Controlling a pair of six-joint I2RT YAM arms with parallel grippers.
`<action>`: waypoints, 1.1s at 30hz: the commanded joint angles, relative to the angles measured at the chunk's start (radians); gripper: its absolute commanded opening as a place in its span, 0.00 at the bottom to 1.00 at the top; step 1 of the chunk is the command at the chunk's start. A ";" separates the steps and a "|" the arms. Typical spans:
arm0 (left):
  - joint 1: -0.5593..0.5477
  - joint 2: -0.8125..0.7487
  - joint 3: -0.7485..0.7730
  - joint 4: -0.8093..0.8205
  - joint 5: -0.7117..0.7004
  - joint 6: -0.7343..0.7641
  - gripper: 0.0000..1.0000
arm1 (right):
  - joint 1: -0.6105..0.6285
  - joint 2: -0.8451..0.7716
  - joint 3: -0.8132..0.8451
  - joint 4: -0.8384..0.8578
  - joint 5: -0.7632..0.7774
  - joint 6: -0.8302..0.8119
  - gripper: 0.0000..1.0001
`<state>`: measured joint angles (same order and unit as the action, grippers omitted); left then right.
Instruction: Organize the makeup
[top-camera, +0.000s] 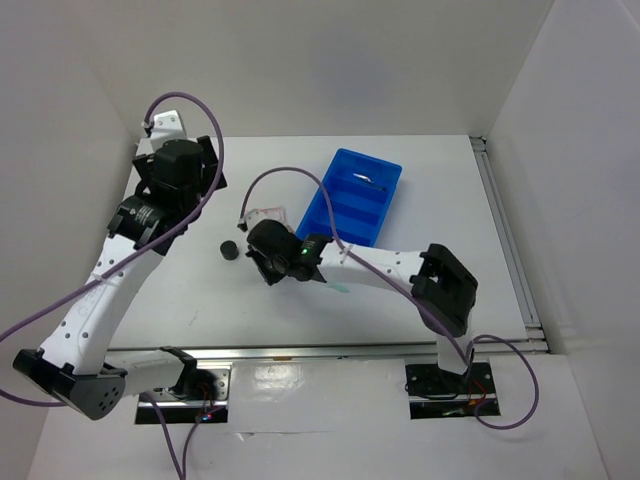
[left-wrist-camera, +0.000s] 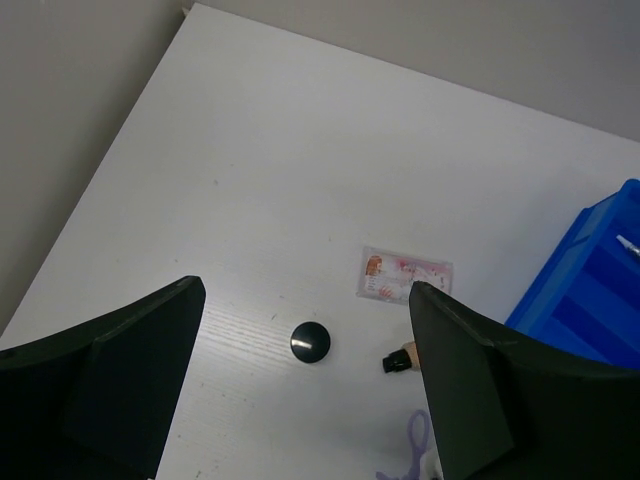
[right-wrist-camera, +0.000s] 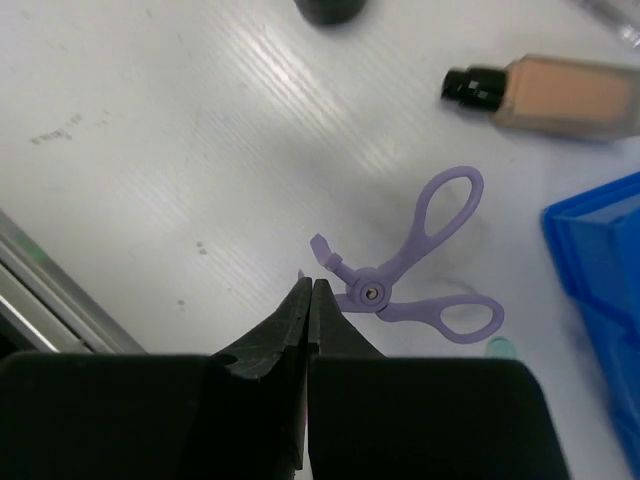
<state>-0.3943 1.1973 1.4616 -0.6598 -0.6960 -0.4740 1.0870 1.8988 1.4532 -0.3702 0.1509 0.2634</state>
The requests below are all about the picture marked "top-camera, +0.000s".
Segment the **pink sachet packet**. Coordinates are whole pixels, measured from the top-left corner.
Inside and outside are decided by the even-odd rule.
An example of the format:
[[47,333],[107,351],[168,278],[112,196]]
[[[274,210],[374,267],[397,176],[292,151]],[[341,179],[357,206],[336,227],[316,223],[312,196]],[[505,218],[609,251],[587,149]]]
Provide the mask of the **pink sachet packet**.
[[284,206],[256,208],[256,209],[263,209],[269,213],[269,219],[266,219],[266,220],[275,220],[285,225],[288,224],[286,219],[286,209]]

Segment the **black round jar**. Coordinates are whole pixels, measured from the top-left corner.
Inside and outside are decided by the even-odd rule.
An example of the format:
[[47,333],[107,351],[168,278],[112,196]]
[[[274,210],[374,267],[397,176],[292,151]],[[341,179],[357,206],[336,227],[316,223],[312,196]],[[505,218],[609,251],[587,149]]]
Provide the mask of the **black round jar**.
[[220,253],[222,257],[226,261],[233,261],[239,256],[239,248],[238,245],[232,240],[225,240],[220,244],[219,247]]

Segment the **mint green nail file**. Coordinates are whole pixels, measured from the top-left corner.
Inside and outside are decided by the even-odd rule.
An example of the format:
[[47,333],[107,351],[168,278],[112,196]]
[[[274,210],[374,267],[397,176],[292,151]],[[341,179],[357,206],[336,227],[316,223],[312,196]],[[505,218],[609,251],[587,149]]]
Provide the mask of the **mint green nail file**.
[[344,294],[348,294],[350,292],[348,287],[339,283],[330,283],[327,287]]

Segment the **blue plastic organizer tray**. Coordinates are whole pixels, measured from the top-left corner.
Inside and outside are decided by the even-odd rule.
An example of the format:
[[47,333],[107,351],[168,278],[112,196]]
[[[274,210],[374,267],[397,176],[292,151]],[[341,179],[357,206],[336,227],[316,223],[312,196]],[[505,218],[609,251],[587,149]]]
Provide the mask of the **blue plastic organizer tray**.
[[[353,176],[370,177],[369,184]],[[395,194],[402,167],[356,151],[336,151],[322,183],[326,193],[317,191],[307,208],[296,235],[331,235],[325,199],[331,200],[339,238],[348,243],[372,247],[381,231]]]

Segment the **silver small tube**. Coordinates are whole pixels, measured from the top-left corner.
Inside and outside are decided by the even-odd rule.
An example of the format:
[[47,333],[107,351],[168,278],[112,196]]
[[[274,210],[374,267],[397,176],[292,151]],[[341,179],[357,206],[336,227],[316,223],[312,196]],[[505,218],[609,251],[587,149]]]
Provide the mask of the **silver small tube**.
[[361,180],[361,181],[366,182],[366,183],[369,183],[369,184],[374,183],[373,180],[370,177],[366,176],[366,175],[363,175],[363,174],[360,174],[360,173],[353,173],[353,176],[355,178]]

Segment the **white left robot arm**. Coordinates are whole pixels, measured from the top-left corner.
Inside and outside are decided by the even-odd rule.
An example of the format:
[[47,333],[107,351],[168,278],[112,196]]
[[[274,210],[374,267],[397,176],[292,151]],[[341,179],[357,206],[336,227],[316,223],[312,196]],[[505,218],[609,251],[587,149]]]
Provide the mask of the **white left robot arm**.
[[176,399],[205,398],[215,377],[194,357],[160,347],[121,357],[108,353],[135,296],[199,214],[197,206],[224,176],[207,136],[172,139],[133,165],[140,180],[110,220],[88,291],[37,349],[22,349],[13,367],[45,393],[99,420],[126,396],[164,389]]

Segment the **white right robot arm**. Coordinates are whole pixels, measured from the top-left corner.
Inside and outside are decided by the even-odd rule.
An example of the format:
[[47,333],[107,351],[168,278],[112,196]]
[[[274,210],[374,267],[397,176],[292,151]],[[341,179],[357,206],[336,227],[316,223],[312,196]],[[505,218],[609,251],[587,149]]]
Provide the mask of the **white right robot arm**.
[[469,383],[474,355],[470,320],[478,281],[445,246],[431,244],[423,252],[402,252],[343,243],[321,234],[301,240],[274,219],[250,227],[247,242],[247,256],[269,285],[292,278],[362,285],[404,296],[437,336],[440,387],[457,392]]

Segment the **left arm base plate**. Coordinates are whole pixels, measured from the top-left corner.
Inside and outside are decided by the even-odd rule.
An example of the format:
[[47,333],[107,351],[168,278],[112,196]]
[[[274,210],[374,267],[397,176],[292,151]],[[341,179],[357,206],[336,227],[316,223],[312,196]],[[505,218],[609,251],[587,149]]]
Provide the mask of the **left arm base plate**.
[[196,384],[185,397],[175,396],[166,389],[155,389],[150,397],[157,404],[168,425],[228,422],[228,399],[232,366],[224,362],[203,362],[199,369],[209,376]]

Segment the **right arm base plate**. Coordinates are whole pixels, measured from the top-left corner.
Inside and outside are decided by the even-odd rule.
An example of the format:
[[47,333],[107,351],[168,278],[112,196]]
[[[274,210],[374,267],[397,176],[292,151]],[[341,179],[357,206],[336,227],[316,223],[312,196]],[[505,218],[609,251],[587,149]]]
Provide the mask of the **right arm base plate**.
[[474,363],[465,377],[444,372],[436,364],[405,366],[405,391],[412,420],[499,416],[500,407],[488,362]]

